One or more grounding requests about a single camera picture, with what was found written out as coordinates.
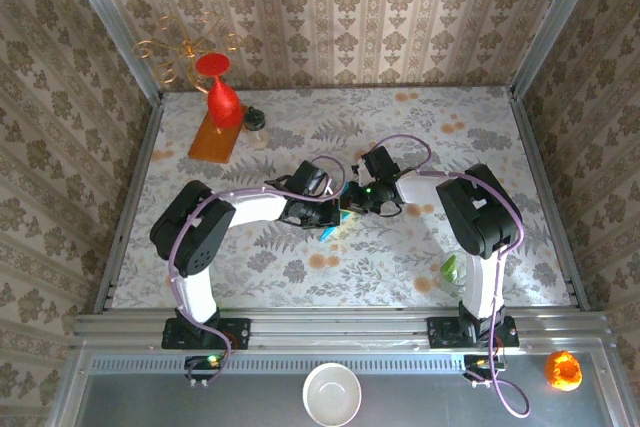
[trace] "patterned wall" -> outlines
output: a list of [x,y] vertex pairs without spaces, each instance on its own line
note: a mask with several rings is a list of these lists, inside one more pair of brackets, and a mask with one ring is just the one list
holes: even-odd
[[640,399],[640,0],[580,0],[525,97],[573,252]]
[[0,424],[40,425],[149,105],[87,0],[0,0]]
[[[551,0],[115,0],[139,39],[175,43],[164,14],[244,37],[231,81],[249,88],[336,84],[507,84]],[[153,57],[153,63],[168,60]],[[181,74],[170,88],[191,90]]]

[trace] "green object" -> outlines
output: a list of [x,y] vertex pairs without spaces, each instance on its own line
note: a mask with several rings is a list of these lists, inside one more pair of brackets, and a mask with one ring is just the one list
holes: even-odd
[[440,272],[447,282],[455,282],[455,280],[458,278],[458,269],[456,268],[455,254],[447,259],[447,261],[440,269]]

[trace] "orange ball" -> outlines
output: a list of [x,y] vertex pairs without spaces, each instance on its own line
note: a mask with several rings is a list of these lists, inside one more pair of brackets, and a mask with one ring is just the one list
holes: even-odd
[[567,351],[553,352],[547,357],[544,375],[551,386],[569,392],[582,382],[580,362]]

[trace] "table surface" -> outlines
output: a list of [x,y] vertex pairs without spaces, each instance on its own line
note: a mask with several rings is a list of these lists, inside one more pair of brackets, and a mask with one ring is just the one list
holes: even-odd
[[[244,91],[246,105],[263,110],[271,143],[252,149],[240,133],[229,164],[191,160],[187,152],[205,114],[199,92],[169,94],[111,303],[112,308],[175,305],[167,264],[149,241],[151,226],[190,180],[213,190],[259,186],[292,174],[303,160],[330,154],[345,165],[394,133],[425,139],[428,167],[465,170],[482,162],[522,212],[527,237],[509,256],[508,305],[570,305],[545,215],[520,141],[506,89],[376,88]],[[387,148],[400,168],[425,156],[411,140]],[[338,169],[326,170],[339,181]],[[405,206],[391,219],[352,215],[327,240],[322,230],[279,222],[230,229],[211,270],[221,308],[318,306],[454,306],[440,288],[438,269],[457,248],[435,190],[429,203]]]

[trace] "gray metal plate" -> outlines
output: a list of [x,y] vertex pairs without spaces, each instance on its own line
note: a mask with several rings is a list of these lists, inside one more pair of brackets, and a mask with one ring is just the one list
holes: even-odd
[[[493,389],[460,375],[361,375],[362,407],[349,427],[377,426],[553,426],[612,425],[588,354],[578,355],[584,380],[574,392],[552,389],[543,373],[546,356],[509,358],[505,379],[516,381],[531,400],[532,415],[519,421],[500,405]],[[191,389],[171,374],[91,375],[78,426],[316,425],[301,392],[305,375],[226,375],[208,388]],[[516,408],[521,401],[505,389]]]

